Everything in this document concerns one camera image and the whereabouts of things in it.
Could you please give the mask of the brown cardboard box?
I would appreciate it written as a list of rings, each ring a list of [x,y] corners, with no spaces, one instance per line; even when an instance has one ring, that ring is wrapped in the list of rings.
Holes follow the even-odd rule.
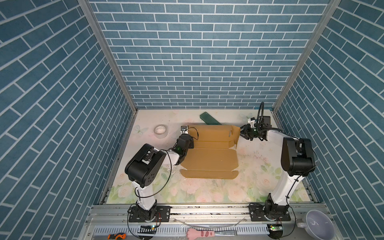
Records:
[[[185,178],[233,180],[239,172],[236,147],[240,128],[232,125],[189,125],[194,147],[181,163]]]

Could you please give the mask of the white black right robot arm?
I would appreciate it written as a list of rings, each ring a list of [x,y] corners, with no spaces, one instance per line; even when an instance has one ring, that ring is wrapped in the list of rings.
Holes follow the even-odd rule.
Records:
[[[316,168],[316,158],[311,140],[297,138],[283,133],[283,130],[271,126],[270,117],[248,119],[241,127],[240,136],[252,141],[255,138],[265,140],[282,147],[281,167],[283,169],[277,186],[268,194],[262,206],[250,204],[253,222],[290,221],[289,203],[299,183]]]

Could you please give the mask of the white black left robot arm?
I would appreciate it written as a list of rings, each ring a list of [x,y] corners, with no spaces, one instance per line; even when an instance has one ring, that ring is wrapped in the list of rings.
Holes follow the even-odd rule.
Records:
[[[136,208],[140,220],[149,222],[159,215],[152,183],[164,160],[169,160],[171,167],[180,165],[188,150],[193,148],[194,137],[181,134],[175,145],[168,150],[158,150],[150,144],[144,144],[126,165],[125,174],[133,183],[138,197]]]

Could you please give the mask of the clear tape roll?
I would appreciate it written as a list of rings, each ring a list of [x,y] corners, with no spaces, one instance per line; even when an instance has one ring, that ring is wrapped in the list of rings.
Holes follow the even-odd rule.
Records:
[[[158,139],[164,139],[168,135],[168,127],[166,125],[158,125],[154,128],[154,135]]]

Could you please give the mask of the dark green flat block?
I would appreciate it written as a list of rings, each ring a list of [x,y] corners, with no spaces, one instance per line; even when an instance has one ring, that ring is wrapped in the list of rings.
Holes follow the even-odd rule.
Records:
[[[207,125],[221,125],[221,123],[212,117],[208,112],[200,114],[200,119]]]

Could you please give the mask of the orange black screwdriver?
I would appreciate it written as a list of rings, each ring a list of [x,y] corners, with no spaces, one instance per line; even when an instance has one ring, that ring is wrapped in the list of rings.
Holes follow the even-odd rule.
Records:
[[[126,237],[127,237],[126,233],[109,234],[108,240],[125,240]]]

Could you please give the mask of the pink handled knife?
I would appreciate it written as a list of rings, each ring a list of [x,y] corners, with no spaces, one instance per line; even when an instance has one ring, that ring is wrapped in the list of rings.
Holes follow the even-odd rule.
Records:
[[[187,238],[188,240],[196,240],[197,238],[210,238],[210,237],[217,237],[217,236],[236,236],[237,231],[236,230],[228,230],[228,231],[200,231],[193,228],[188,229],[187,231]]]

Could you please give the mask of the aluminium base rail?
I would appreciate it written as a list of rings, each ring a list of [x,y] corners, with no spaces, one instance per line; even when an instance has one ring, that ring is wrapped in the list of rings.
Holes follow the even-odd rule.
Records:
[[[236,230],[236,236],[217,236],[204,240],[261,239],[310,240],[312,237],[297,223],[310,210],[329,217],[335,227],[335,239],[340,240],[333,217],[325,204],[292,203],[290,221],[251,220],[249,203],[240,204],[160,204],[159,215],[151,222],[139,219],[134,205],[95,205],[80,233],[81,240],[108,240],[109,234],[126,233],[127,240],[186,240],[190,228],[200,231]]]

